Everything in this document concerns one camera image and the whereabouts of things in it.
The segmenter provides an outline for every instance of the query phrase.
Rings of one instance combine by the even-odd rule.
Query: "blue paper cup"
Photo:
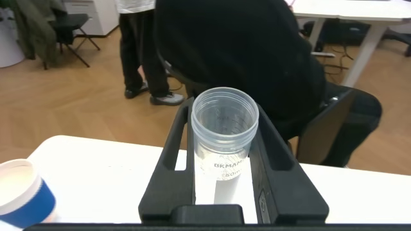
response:
[[[52,221],[56,199],[28,160],[0,164],[0,220],[19,228]]]

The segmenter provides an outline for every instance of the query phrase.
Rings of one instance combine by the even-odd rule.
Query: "standing person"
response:
[[[167,75],[157,56],[153,37],[154,0],[116,0],[120,13],[120,55],[123,66],[125,97],[132,99],[149,90],[154,105],[179,105],[184,96],[170,92]],[[139,66],[147,82],[137,71]]]

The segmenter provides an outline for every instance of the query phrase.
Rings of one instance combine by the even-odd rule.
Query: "clear plastic container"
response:
[[[196,98],[191,125],[196,162],[204,174],[217,180],[241,174],[258,129],[258,117],[256,102],[237,89],[218,87]]]

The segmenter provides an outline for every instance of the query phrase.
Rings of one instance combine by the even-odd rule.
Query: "white table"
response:
[[[297,17],[318,18],[310,36],[313,48],[326,18],[350,19],[371,25],[354,64],[342,82],[348,87],[357,82],[387,27],[407,23],[411,19],[411,3],[404,0],[295,0],[293,10]]]
[[[57,222],[140,223],[138,205],[162,148],[56,136],[28,158],[57,199]],[[185,169],[180,151],[176,169]],[[411,176],[302,164],[327,201],[327,223],[411,223]],[[219,185],[218,200],[243,207],[246,223],[257,223],[249,162],[236,182]],[[196,190],[207,182],[196,181]],[[197,193],[197,203],[207,203]],[[1,231],[18,228],[0,223]]]

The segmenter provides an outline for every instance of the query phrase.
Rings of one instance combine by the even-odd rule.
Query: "gray sneaker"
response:
[[[146,92],[146,91],[148,91],[148,84],[144,81],[140,89],[126,88],[126,91],[124,91],[124,96],[127,99],[132,99],[138,96],[140,93]]]
[[[151,97],[150,102],[153,105],[177,106],[184,101],[184,96],[169,92],[166,97]]]

